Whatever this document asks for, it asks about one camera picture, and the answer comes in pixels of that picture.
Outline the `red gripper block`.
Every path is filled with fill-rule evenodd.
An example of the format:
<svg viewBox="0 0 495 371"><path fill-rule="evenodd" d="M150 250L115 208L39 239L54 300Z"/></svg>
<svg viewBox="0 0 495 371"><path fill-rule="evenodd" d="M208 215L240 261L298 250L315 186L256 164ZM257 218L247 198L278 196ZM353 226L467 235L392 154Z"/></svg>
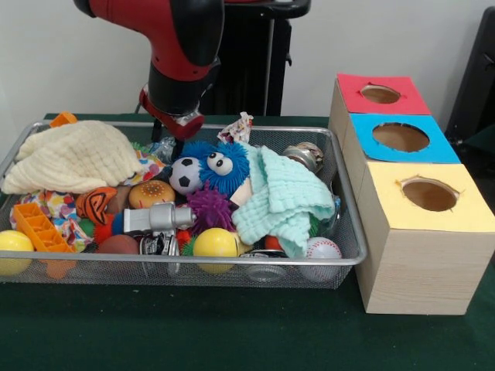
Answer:
<svg viewBox="0 0 495 371"><path fill-rule="evenodd" d="M204 124L204 116L197 105L187 114L167 114L159 110L150 100L149 86L145 84L139 94L139 103L155 120L152 129L152 142L160 142L162 137L162 126L164 126L175 139L172 157L179 157L183 151L185 141L194 136Z"/></svg>

